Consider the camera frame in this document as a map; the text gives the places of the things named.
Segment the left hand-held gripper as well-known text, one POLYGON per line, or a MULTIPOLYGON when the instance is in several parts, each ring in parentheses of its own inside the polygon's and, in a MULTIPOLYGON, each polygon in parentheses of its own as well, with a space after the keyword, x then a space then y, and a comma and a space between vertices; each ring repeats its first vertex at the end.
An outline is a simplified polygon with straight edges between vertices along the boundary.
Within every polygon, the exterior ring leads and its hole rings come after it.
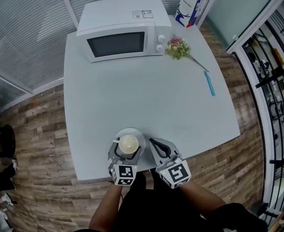
POLYGON ((118 186, 131 186, 135 180, 138 170, 138 159, 142 148, 138 147, 132 159, 120 158, 118 143, 113 142, 108 152, 108 171, 113 178, 114 184, 118 186))

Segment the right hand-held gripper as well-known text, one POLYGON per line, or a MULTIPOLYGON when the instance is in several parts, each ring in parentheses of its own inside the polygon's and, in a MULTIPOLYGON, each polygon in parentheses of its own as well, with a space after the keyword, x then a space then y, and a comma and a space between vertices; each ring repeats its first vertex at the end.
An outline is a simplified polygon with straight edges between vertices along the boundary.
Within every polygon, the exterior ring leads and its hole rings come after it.
POLYGON ((182 158, 172 142, 160 138, 150 138, 148 144, 157 165, 155 171, 171 189, 190 180, 191 172, 187 161, 182 158))

